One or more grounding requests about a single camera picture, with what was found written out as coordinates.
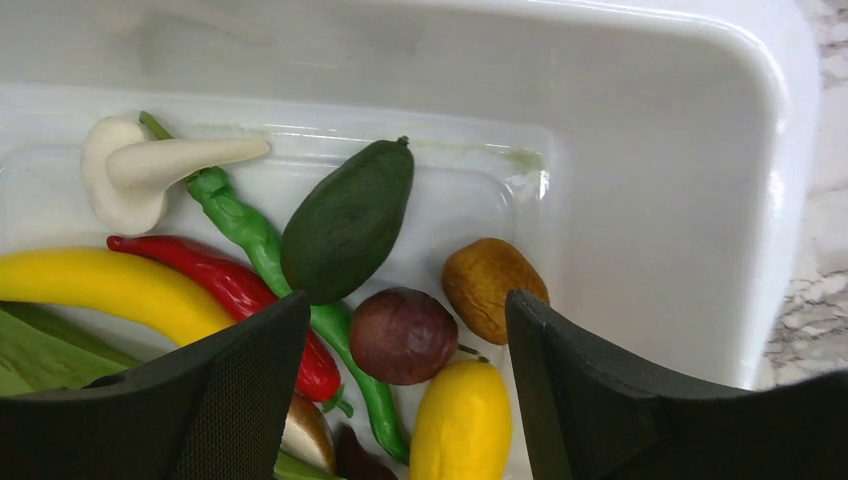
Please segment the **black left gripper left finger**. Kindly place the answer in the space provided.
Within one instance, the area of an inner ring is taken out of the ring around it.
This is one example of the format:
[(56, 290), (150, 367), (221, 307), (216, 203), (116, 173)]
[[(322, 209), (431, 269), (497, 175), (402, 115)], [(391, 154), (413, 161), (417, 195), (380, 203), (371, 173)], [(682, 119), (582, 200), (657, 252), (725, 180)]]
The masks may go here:
[(1, 401), (5, 479), (269, 479), (310, 308), (248, 319), (80, 389)]

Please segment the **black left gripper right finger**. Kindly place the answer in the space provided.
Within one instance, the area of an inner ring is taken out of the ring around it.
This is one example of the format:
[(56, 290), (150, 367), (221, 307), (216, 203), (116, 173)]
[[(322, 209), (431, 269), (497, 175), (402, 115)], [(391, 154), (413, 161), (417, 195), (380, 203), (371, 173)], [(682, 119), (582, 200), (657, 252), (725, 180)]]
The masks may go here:
[(537, 479), (843, 479), (847, 374), (748, 391), (688, 376), (526, 291), (505, 314)]

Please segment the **brown kiwi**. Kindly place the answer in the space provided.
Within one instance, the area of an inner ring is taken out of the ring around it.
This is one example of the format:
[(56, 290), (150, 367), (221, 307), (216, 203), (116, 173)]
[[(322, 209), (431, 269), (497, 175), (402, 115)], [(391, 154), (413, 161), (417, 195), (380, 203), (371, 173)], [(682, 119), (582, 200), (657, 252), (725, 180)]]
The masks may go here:
[(442, 290), (454, 311), (478, 337), (494, 345), (508, 343), (505, 304), (511, 290), (528, 291), (548, 303), (547, 285), (511, 243), (481, 238), (445, 261)]

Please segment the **purple passion fruit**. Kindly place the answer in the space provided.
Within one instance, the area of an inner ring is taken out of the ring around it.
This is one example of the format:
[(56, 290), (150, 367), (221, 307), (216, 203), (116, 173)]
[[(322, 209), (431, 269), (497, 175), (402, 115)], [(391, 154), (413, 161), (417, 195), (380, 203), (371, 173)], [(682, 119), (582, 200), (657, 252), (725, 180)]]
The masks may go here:
[(414, 385), (433, 378), (458, 350), (458, 326), (432, 296), (407, 287), (381, 290), (354, 310), (349, 345), (374, 379)]

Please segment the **dark green avocado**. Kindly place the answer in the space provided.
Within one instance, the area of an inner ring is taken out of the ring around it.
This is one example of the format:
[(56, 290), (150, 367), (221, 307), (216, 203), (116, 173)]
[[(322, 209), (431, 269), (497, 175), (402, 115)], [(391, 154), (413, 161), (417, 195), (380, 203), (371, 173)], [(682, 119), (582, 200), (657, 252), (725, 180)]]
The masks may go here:
[(391, 253), (415, 174), (409, 138), (377, 140), (323, 178), (301, 202), (282, 237), (281, 266), (313, 305), (362, 286)]

